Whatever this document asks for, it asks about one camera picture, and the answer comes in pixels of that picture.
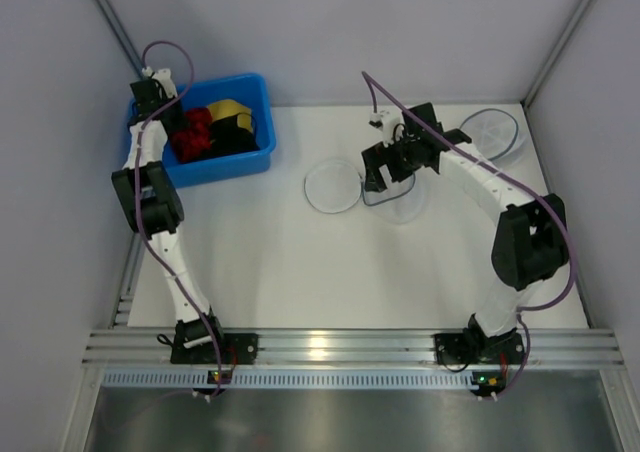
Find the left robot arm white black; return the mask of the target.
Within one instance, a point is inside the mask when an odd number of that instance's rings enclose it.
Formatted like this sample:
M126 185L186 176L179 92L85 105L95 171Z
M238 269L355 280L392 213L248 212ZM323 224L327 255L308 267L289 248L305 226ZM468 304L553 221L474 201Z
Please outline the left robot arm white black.
M224 332L190 271L179 226L184 210L162 162L168 136L185 117L180 95L162 69L130 84L130 150L111 181L132 231L160 266L175 310L174 363L206 363L219 355Z

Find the yellow garment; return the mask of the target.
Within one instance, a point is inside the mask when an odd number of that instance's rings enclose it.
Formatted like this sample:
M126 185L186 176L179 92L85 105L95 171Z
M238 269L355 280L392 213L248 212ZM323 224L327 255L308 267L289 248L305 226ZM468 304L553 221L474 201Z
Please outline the yellow garment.
M212 121L236 118L237 126L253 131L252 110L233 99L222 99L206 106Z

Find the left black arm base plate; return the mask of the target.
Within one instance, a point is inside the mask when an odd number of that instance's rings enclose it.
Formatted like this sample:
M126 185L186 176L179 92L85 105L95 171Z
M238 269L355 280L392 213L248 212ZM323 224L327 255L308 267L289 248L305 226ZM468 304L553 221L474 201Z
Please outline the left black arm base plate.
M176 334L169 361L177 365L252 365L257 358L258 335L225 333L218 342L218 351L216 354L209 334L198 339Z

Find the black garment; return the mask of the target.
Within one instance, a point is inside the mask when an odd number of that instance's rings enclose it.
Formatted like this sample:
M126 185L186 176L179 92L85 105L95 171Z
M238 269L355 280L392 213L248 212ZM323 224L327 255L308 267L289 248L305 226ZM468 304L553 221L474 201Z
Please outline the black garment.
M259 150L255 132L257 124L249 113L238 113L214 121L208 127L203 160L256 152Z

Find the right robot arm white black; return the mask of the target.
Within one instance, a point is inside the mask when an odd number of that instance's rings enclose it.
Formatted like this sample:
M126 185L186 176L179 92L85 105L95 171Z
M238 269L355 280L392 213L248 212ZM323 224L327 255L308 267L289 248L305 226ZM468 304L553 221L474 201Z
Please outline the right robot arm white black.
M403 199L425 168L457 185L496 226L490 256L496 284L461 332L437 336L438 363L495 363L502 355L521 362L516 314L529 292L569 261L562 200L554 194L536 200L490 171L466 130L444 130L430 103L399 117L376 109L369 124L382 139L361 154L366 205Z

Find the aluminium frame rail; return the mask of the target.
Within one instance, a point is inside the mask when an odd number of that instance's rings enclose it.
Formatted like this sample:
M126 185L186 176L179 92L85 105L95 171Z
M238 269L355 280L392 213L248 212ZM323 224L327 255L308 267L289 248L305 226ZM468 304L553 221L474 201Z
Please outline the aluminium frame rail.
M435 368L437 329L249 329L258 335L257 367ZM157 336L166 328L94 330L82 355L85 366L160 366L170 347ZM614 333L603 329L534 329L529 366L539 370L621 369Z

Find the red lace bra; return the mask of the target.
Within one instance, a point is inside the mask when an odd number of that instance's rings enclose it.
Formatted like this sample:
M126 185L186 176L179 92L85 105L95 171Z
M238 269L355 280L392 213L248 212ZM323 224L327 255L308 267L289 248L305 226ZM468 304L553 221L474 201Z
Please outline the red lace bra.
M169 138L176 159L181 164L209 160L212 137L209 130L213 117L208 107L197 107L185 112L186 126Z

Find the blue plastic bin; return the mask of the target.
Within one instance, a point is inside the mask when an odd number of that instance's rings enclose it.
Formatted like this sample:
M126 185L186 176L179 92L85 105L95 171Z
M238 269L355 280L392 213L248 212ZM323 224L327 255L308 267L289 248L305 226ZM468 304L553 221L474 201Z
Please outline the blue plastic bin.
M275 129L265 80L258 74L244 74L212 81L198 82L188 89L178 89L184 114L186 111L222 100L233 99L249 107L257 124L255 132L259 150L209 160L181 164L176 159L169 138L162 162L176 188L225 180L266 171L270 154L276 146Z

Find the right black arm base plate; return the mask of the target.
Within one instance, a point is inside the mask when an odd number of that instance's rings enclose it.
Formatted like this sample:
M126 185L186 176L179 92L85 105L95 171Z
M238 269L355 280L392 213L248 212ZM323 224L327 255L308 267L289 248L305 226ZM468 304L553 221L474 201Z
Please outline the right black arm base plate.
M443 366L520 365L525 352L522 337L515 329L486 337L480 330L465 328L436 334L434 343L436 361Z

